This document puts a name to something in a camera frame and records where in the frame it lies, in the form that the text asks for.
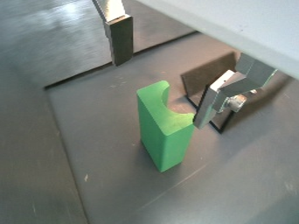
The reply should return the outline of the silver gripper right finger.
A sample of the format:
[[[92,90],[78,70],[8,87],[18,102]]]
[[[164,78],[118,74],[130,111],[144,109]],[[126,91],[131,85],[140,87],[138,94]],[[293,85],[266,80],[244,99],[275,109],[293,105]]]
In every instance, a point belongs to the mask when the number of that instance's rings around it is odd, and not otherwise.
[[[277,68],[244,53],[240,54],[235,69],[235,72],[228,70],[207,87],[192,120],[198,129],[224,108],[238,112],[247,100],[244,93],[262,88],[277,73]]]

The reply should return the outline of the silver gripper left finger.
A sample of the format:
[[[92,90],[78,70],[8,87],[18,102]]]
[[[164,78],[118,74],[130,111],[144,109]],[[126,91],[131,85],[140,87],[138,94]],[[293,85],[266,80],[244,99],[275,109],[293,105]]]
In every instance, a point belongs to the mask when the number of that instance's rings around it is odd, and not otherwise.
[[[103,20],[112,63],[120,66],[134,56],[134,18],[127,15],[122,0],[92,0]]]

